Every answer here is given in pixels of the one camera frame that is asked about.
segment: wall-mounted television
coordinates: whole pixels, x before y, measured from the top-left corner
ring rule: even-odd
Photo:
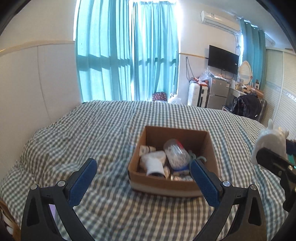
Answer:
[[[237,74],[239,56],[224,49],[210,45],[207,65]]]

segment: metal screw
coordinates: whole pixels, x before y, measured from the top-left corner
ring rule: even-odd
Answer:
[[[35,190],[37,188],[37,185],[36,184],[33,184],[32,186],[31,186],[31,190]]]
[[[252,185],[251,185],[251,189],[254,190],[254,191],[257,190],[256,185],[252,184]]]
[[[225,187],[230,187],[230,182],[229,181],[224,181],[222,184]]]
[[[59,187],[63,187],[63,186],[65,186],[65,181],[59,181],[58,183],[57,183],[57,185],[59,186]]]

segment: refrigerator door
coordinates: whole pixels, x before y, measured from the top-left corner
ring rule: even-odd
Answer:
[[[223,105],[226,103],[226,99],[227,99],[226,97],[209,94],[207,108],[222,110]]]
[[[227,97],[229,91],[229,83],[225,80],[212,78],[210,94]]]

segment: bed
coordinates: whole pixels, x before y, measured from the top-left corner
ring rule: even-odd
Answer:
[[[284,191],[279,179],[250,162],[260,123],[222,110],[153,102],[87,102],[38,130],[0,186],[17,224],[29,188],[55,185],[92,157],[97,174],[74,208],[95,240],[193,240],[213,208],[203,197],[172,198],[135,192],[127,166],[145,125],[209,131],[220,179],[234,186],[258,186],[270,240],[283,224]],[[236,207],[219,238],[227,234]],[[69,237],[57,220],[63,238]]]

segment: curtain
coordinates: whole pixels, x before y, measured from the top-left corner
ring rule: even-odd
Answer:
[[[178,35],[175,3],[133,3],[131,48],[135,100],[151,100],[152,94],[176,93],[178,78]]]
[[[83,101],[131,100],[128,0],[81,0],[76,64]]]
[[[243,18],[240,21],[244,38],[243,61],[248,61],[252,68],[253,79],[251,84],[255,84],[256,80],[258,80],[259,88],[263,90],[266,78],[265,33]]]

